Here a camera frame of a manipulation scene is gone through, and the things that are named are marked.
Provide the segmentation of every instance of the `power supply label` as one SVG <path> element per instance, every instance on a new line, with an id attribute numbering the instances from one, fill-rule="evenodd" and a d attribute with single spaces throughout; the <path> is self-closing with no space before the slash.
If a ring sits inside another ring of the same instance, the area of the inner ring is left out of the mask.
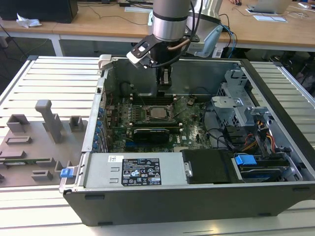
<path id="1" fill-rule="evenodd" d="M 159 159 L 123 159 L 122 185 L 161 185 Z"/>

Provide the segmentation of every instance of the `computer case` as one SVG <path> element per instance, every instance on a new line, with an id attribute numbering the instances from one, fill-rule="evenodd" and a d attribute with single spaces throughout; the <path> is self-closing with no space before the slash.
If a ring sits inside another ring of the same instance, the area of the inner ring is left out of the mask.
<path id="1" fill-rule="evenodd" d="M 3 20 L 16 20 L 18 13 L 28 19 L 71 23 L 78 12 L 76 0 L 2 0 L 0 16 Z"/>

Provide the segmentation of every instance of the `laptop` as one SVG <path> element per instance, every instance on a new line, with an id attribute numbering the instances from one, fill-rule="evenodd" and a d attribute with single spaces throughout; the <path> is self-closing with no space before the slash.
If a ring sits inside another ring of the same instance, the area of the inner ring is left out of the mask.
<path id="1" fill-rule="evenodd" d="M 282 14 L 292 0 L 259 0 L 256 5 L 248 5 L 253 12 Z"/>

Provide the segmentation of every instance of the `barcode sticker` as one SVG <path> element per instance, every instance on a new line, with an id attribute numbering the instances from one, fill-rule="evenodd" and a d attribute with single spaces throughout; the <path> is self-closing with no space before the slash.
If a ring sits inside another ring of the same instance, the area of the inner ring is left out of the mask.
<path id="1" fill-rule="evenodd" d="M 124 156 L 108 156 L 108 162 L 123 162 Z"/>

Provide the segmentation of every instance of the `black plastic cover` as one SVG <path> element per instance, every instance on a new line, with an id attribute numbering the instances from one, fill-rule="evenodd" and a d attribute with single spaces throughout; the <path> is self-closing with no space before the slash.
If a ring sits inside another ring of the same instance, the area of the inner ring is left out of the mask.
<path id="1" fill-rule="evenodd" d="M 192 170 L 188 183 L 239 183 L 232 157 L 233 154 L 226 150 L 183 150 L 183 160 L 190 163 Z"/>

